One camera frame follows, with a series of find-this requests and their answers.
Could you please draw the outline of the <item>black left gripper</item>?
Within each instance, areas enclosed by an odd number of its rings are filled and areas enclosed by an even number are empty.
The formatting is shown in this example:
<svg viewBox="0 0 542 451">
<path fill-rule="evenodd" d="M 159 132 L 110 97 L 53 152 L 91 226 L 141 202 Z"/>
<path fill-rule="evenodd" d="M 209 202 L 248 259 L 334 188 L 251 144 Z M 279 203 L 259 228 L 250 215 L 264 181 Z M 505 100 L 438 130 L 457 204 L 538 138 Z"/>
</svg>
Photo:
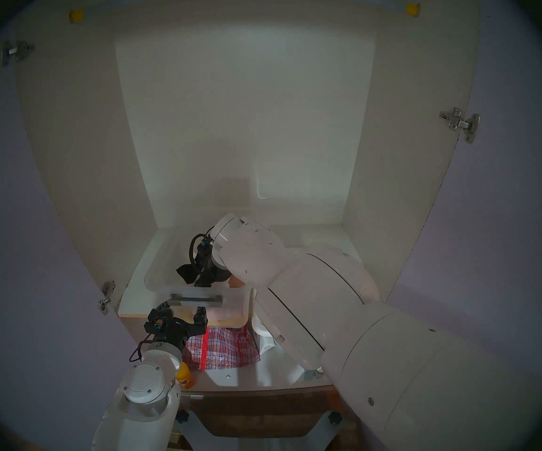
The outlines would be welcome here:
<svg viewBox="0 0 542 451">
<path fill-rule="evenodd" d="M 165 342 L 175 347 L 185 347 L 191 337 L 204 335 L 208 327 L 207 308 L 197 307 L 193 322 L 175 317 L 168 302 L 153 308 L 144 323 L 146 333 L 153 336 L 153 343 Z"/>
</svg>

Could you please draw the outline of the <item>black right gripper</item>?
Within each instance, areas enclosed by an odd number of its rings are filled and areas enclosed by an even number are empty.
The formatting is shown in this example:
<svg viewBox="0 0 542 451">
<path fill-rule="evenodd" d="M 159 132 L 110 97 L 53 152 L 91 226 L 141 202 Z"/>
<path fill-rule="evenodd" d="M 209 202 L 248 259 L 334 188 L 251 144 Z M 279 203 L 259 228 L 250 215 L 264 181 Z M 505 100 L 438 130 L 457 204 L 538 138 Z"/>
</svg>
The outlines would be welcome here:
<svg viewBox="0 0 542 451">
<path fill-rule="evenodd" d="M 197 247 L 197 265 L 200 270 L 198 278 L 194 282 L 196 288 L 210 288 L 217 281 L 227 281 L 231 273 L 222 269 L 213 262 L 212 244 L 201 242 Z"/>
</svg>

